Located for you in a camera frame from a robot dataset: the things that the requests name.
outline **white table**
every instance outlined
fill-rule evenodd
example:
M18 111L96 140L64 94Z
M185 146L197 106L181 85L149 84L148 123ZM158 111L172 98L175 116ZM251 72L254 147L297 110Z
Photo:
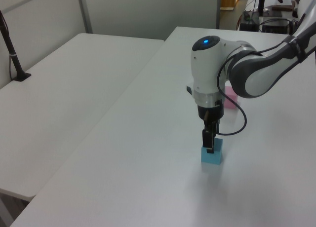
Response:
M0 192L30 201L162 44L80 34L1 89Z
M217 35L258 50L284 35L177 28L13 223L13 227L297 227L316 223L316 71L312 55L256 99L200 162L203 122L186 92L191 47ZM222 132L243 124L227 111Z

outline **cyan block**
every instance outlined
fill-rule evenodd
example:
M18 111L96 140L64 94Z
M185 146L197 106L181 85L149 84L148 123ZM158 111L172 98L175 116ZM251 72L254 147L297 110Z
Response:
M211 163L211 164L221 164L222 158L222 147L223 139L215 138L214 141L214 153L207 153L206 148L201 149L201 162Z

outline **black wire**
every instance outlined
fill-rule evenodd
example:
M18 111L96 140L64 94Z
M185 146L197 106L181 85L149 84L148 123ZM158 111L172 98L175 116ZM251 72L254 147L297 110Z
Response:
M231 56L230 58L228 58L224 63L223 65L221 66L219 72L218 72L218 75L217 75L217 80L216 80L216 84L217 84L217 88L219 90L219 92L226 98L228 99L230 102L232 102L242 113L243 117L244 117L244 124L242 126L242 128L236 132L233 132L233 133L220 133L220 132L217 132L218 135L220 136L231 136L231 135L235 135L239 132L241 132L247 125L247 116L246 116L246 113L243 111L243 109L234 101L232 100L231 98L229 98L221 89L221 87L219 86L219 77L221 75L221 72L222 70L225 68L226 64L232 59L234 58L235 55Z
M302 24L302 22L303 22L305 16L306 16L306 14L304 13L304 14L302 15L300 21L298 22L298 26L297 26L297 27L299 27L299 26Z
M12 75L11 75L11 55L9 55L9 73L10 73L10 79L12 80Z
M253 1L255 1L255 0L252 0L250 3L248 3L248 4L246 5L245 10L246 10L246 8L247 8Z
M288 21L289 23L292 23L292 21L290 21L289 19L286 19L286 18L277 18L277 19L269 19L269 20L266 20L266 21L260 23L259 26L264 25L264 24L266 24L266 23L274 22L274 21Z
M279 47L282 43L283 43L283 42L278 43L276 46L273 46L273 47L271 47L271 48L268 48L268 49L265 49L265 50L262 50L262 51L258 51L258 52L256 52L256 54L264 53L264 52L270 51L270 50L272 50L272 49L275 49L275 48Z
M5 18L4 18L4 16L2 15L1 17L2 17L2 19L3 19L3 22L4 22L4 24L5 24L5 27L6 27L6 31L8 31L8 35L9 35L9 27L8 27L8 25L6 24L6 21L5 21Z
M253 9L252 9L250 21L252 21L252 15L253 15L253 12L255 11L256 1L257 1L257 0L255 0L255 3L254 3L254 5L253 5Z
M240 15L238 21L237 21L237 25L236 25L236 30L238 30L238 27L240 25L240 21L241 21L242 15Z
M299 27L299 22L295 19L292 20L292 34L293 35Z

